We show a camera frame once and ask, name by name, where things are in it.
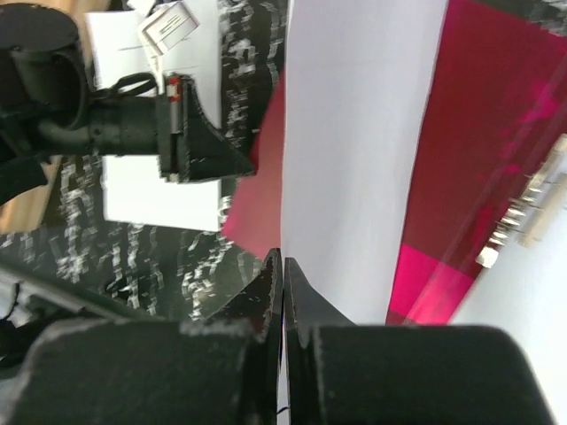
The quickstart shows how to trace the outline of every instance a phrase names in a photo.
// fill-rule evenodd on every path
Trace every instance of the black marble countertop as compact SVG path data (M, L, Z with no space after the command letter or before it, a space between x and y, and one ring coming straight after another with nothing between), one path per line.
M222 130L249 151L284 66L288 0L218 0ZM261 261L219 233L105 221L98 156L63 158L51 198L65 224L0 236L0 260L169 319L207 317ZM235 181L223 181L226 217Z

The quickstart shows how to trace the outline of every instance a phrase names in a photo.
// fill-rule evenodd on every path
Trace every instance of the marble surface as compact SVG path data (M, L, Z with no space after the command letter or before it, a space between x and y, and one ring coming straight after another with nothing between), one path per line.
M284 65L287 0L218 5L222 130L247 153ZM220 233L105 221L101 174L98 156L63 158L52 194L63 223L0 236L0 259L169 319L214 313L260 269ZM221 220L235 187L223 181Z

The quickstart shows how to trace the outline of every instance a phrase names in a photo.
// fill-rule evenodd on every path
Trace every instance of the pink stripe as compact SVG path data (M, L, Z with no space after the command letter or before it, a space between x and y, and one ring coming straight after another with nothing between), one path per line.
M390 309L422 324L445 324L474 280L407 244L402 244Z

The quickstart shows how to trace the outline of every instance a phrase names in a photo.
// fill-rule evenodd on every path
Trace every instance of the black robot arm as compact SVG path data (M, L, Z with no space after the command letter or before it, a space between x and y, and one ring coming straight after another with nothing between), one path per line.
M195 81L164 76L166 92L141 97L152 74L94 90L76 25L64 13L31 4L0 6L0 205L47 183L52 155L159 155L170 182L253 174L205 116Z

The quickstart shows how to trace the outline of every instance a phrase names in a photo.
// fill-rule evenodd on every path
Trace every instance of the red surface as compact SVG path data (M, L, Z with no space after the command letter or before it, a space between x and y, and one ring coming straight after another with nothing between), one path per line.
M222 234L264 259L281 245L282 167L285 140L284 76L272 96L250 159L258 173L238 185Z
M449 2L393 313L446 322L462 301L494 223L567 130L566 53L567 40L525 20L472 1ZM447 280L447 270L462 277Z

